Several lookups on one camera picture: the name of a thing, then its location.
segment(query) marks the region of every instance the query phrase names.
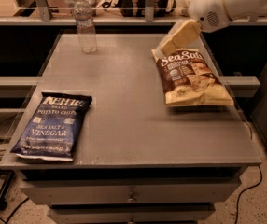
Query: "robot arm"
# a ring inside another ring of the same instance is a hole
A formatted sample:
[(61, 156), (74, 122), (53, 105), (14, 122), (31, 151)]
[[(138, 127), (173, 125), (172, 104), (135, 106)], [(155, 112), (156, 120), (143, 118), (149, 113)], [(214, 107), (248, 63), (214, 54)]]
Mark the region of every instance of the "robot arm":
[(267, 16), (267, 0), (190, 0), (188, 13), (203, 32), (214, 32), (237, 19)]

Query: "snack bag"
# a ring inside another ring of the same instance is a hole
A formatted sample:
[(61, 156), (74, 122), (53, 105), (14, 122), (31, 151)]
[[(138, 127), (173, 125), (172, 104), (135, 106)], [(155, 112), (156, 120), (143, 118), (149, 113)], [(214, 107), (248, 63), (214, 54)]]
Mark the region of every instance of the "snack bag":
[(198, 50), (179, 49), (156, 64), (167, 105), (233, 105)]
[(42, 100), (11, 153), (26, 159), (71, 161), (92, 98), (42, 93)]

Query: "black object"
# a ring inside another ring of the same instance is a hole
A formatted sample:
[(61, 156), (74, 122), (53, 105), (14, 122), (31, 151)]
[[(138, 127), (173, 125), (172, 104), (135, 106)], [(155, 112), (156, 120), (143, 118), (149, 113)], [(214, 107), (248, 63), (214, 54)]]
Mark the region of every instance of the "black object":
[[(103, 3), (103, 8), (111, 7), (110, 2)], [(176, 0), (173, 0), (172, 9), (167, 11), (169, 0), (155, 0), (154, 4), (154, 16), (155, 17), (163, 17), (165, 14), (174, 11), (176, 8)], [(121, 9), (121, 14), (124, 17), (144, 17), (145, 13), (145, 0), (118, 0), (117, 4), (113, 7), (117, 7)]]

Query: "floor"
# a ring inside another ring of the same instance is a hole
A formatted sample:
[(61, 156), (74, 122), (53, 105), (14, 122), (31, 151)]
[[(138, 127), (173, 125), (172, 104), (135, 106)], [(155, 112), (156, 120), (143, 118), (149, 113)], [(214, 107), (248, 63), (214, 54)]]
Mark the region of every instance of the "floor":
[[(249, 135), (257, 146), (262, 158), (260, 166), (262, 172), (261, 183), (245, 191), (239, 200), (238, 224), (267, 224), (267, 151), (260, 140), (259, 135), (251, 123), (248, 123)], [(0, 146), (0, 150), (6, 148), (6, 144)], [(208, 219), (199, 221), (199, 224), (233, 224), (236, 223), (236, 204), (239, 194), (246, 188), (260, 181), (259, 167), (249, 167), (241, 176), (242, 185), (224, 203), (216, 203), (216, 212)], [(5, 223), (13, 210), (27, 197), (20, 191), (20, 180), (15, 177), (6, 196), (7, 208), (0, 211), (0, 224)], [(9, 224), (54, 224), (46, 215), (46, 206), (37, 206), (31, 200), (25, 202), (10, 219)]]

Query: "table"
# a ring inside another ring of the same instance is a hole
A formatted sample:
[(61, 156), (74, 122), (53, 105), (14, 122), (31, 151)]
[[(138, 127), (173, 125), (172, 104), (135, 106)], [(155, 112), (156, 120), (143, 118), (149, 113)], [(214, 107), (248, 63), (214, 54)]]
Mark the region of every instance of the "table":
[[(81, 51), (77, 35), (61, 36), (0, 163), (57, 223), (197, 221), (237, 189), (246, 167), (261, 164), (234, 106), (164, 105), (151, 54), (163, 36), (99, 34), (93, 54)], [(190, 47), (217, 75), (203, 41)], [(9, 153), (42, 91), (93, 98), (72, 162)]]

